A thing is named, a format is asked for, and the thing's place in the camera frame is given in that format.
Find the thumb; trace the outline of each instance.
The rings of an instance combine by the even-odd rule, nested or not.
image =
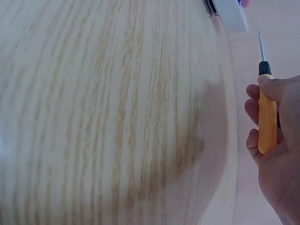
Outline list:
[[[281,97],[285,88],[292,82],[300,80],[299,76],[290,79],[272,79],[266,75],[258,76],[258,85],[264,96],[277,103],[281,102]]]

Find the wooden table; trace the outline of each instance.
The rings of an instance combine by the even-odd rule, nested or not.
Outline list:
[[[202,0],[0,1],[0,222],[231,225],[226,32]]]

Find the hand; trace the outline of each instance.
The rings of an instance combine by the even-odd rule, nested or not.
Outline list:
[[[258,83],[247,87],[251,99],[245,110],[258,124],[259,89],[277,102],[277,146],[266,155],[260,153],[258,131],[253,129],[247,148],[259,166],[259,185],[269,204],[283,224],[300,224],[300,75],[284,80],[262,75]]]

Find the fingernail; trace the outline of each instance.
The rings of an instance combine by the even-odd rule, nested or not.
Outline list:
[[[269,80],[269,79],[270,78],[268,76],[260,75],[260,76],[258,76],[257,81],[258,81],[258,83],[262,83],[262,82],[265,82],[266,80]]]

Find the orange screwdriver handle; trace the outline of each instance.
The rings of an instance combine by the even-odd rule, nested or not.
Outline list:
[[[263,75],[273,79],[272,75]],[[267,99],[261,91],[258,106],[258,149],[265,155],[277,145],[277,108],[276,102]]]

